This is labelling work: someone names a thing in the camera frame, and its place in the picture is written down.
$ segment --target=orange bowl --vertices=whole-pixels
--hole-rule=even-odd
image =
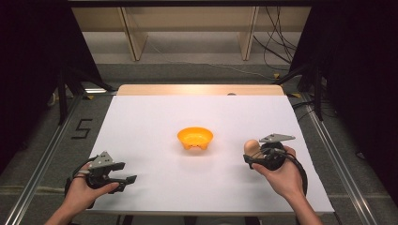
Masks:
[[[192,147],[199,147],[202,150],[206,150],[208,144],[213,139],[213,133],[203,127],[187,127],[181,129],[177,137],[187,150]]]

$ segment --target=table surface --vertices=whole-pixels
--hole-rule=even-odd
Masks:
[[[157,89],[178,86],[182,90],[186,85]],[[228,85],[199,86],[209,91],[218,86],[227,89]],[[231,91],[253,87],[229,86]],[[267,180],[243,160],[246,141],[271,133],[296,137],[284,144],[297,150],[298,160],[307,172],[308,200],[317,213],[333,212],[286,96],[170,95],[168,91],[161,96],[153,95],[150,88],[143,90],[149,90],[149,96],[114,97],[91,153],[95,156],[108,151],[115,162],[126,162],[125,169],[111,172],[111,177],[136,174],[137,180],[124,192],[97,199],[91,212],[197,216],[293,213]],[[213,132],[207,150],[185,150],[178,141],[177,133],[191,126]]]
[[[310,7],[341,0],[68,0],[71,7]]]

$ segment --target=floor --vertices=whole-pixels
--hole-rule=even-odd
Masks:
[[[297,45],[300,33],[283,33],[283,35],[293,45]],[[264,44],[268,42],[267,33],[258,33],[255,36]],[[150,33],[144,54],[138,62],[130,60],[129,48],[123,33],[84,33],[84,37],[95,62],[99,65],[99,70],[101,72],[109,71],[108,74],[113,74],[114,77],[106,78],[108,80],[118,79],[117,72],[112,71],[117,70],[120,65],[159,65],[162,67],[165,64],[188,64],[201,65],[201,67],[209,67],[209,69],[220,69],[222,66],[222,68],[231,69],[234,72],[253,75],[253,72],[243,68],[268,64],[268,74],[256,72],[254,75],[270,78],[285,74],[284,69],[289,66],[288,63],[269,51],[264,54],[264,48],[256,41],[252,45],[250,60],[243,61],[235,33]],[[288,61],[283,46],[273,41],[268,46]],[[283,89],[289,93],[297,93],[295,85],[293,85],[297,81],[298,79],[295,79],[287,83]],[[301,97],[291,97],[290,100],[292,104],[297,104],[306,101],[310,95],[311,92]],[[98,106],[109,105],[110,100],[109,96],[97,96],[94,101],[80,103],[74,112],[75,117],[90,116],[94,120],[101,120],[105,116],[106,110],[98,113],[93,113],[93,111]],[[341,123],[332,106],[327,100],[324,101],[323,122],[317,121],[316,117],[309,112],[310,110],[311,108],[307,106],[300,107],[296,110],[296,115],[313,158],[315,169],[336,210],[336,215],[323,215],[321,217],[323,222],[325,224],[398,224],[397,206],[391,201],[390,196],[367,165],[366,160],[355,155],[356,145],[349,138],[344,124]],[[5,172],[1,174],[0,223],[7,221],[10,210],[23,194],[23,190],[35,182],[32,173],[40,163],[41,156],[46,154],[45,150],[50,147],[49,143],[54,143],[51,134],[60,132],[57,119],[58,109],[56,107],[49,108],[49,111],[43,114],[42,120],[45,123],[38,124],[37,132],[32,134],[31,140],[29,140],[28,149],[18,153],[9,163]],[[77,121],[71,119],[70,123],[73,127],[76,126],[73,123],[77,123]],[[100,130],[100,123],[96,124],[96,127],[92,127],[90,132],[94,132],[93,135],[96,135],[98,130]],[[68,128],[64,137],[72,137],[74,131],[74,129]],[[327,132],[330,140],[320,138],[322,131]],[[25,212],[22,212],[24,216],[20,221],[21,224],[39,224],[45,221],[56,206],[62,202],[62,184],[65,183],[65,176],[58,175],[58,172],[69,172],[71,170],[69,162],[72,158],[86,157],[86,152],[82,149],[89,149],[95,139],[75,142],[79,142],[79,145],[76,145],[78,149],[73,149],[72,155],[61,153],[50,155],[50,161],[59,163],[50,163],[45,168],[46,174],[37,181],[38,187],[34,188],[35,195],[30,200],[30,205]],[[334,146],[331,148],[337,149],[337,160],[333,160],[336,158],[335,150],[326,146],[326,143],[330,142]],[[65,141],[59,140],[54,145],[52,147],[57,148],[58,145],[66,147],[67,144]],[[364,200],[365,204],[357,203],[358,200]],[[369,210],[364,209],[368,213],[361,212],[363,209],[361,207],[369,207]],[[82,215],[78,217],[78,220],[81,224],[115,224],[117,215],[106,217]],[[263,224],[295,223],[294,217],[263,217],[262,221]]]

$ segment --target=person's right hand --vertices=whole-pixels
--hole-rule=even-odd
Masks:
[[[288,146],[284,146],[287,153],[296,156],[296,151]],[[276,171],[270,171],[260,164],[254,163],[252,167],[262,175],[264,175],[276,193],[284,198],[304,195],[302,189],[302,180],[296,165],[289,159],[284,161],[281,168]]]

